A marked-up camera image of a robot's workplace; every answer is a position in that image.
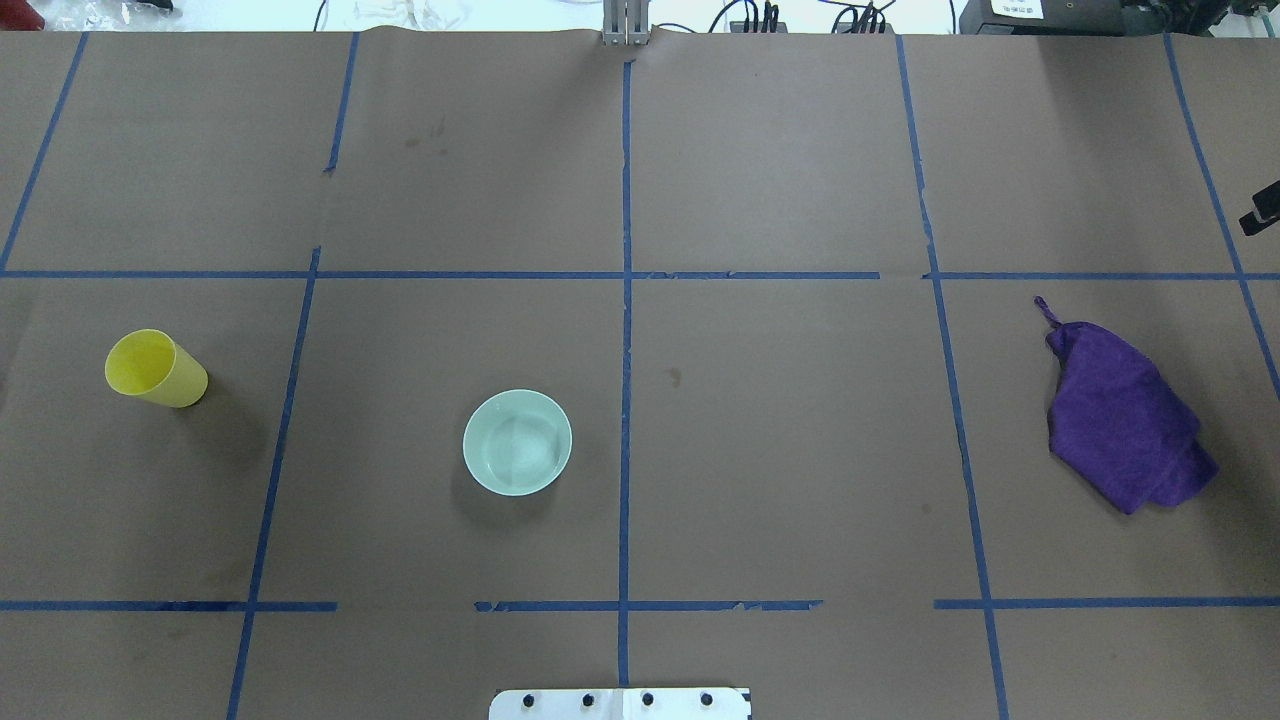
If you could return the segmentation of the purple cloth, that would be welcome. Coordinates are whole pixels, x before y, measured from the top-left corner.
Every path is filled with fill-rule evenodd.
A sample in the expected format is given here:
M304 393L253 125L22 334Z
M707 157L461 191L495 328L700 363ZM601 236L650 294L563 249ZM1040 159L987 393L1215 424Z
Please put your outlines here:
M1201 420L1135 346L1091 322L1062 322L1047 301L1044 342L1059 361L1050 450L1111 506L1174 509L1219 477Z

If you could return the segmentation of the black device with label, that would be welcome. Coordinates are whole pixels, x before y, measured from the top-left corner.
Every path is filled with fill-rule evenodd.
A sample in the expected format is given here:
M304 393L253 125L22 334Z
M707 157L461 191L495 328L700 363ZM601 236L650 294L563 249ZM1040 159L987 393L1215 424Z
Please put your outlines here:
M1230 1L969 1L960 35L1140 37L1202 35Z

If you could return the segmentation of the light green bowl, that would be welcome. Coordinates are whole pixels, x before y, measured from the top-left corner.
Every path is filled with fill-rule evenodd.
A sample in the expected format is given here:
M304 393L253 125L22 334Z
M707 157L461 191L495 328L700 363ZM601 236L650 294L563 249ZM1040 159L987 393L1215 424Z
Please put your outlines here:
M573 429L552 397L535 389L507 389L472 411L461 448L468 474L484 489L524 497L561 478L571 460Z

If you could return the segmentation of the white mounting plate with bolts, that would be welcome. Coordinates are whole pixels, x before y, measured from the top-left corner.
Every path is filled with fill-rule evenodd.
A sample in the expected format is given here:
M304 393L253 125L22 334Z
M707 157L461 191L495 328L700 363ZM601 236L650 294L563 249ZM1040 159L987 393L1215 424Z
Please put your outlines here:
M750 691L732 687L512 689L489 719L751 719Z

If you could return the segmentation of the yellow plastic cup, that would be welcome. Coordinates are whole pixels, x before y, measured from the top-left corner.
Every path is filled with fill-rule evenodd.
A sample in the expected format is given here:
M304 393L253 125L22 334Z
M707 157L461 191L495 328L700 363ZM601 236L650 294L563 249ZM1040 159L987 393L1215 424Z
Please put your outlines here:
M109 387L164 407L188 407L207 392L205 368L168 333L138 329L119 338L105 359Z

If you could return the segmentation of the grey metal post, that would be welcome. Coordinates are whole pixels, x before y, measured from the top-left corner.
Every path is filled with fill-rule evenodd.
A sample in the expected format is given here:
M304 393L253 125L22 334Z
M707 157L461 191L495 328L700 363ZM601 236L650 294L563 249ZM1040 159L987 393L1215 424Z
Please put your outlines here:
M648 45L652 36L649 0L602 3L602 42L607 47Z

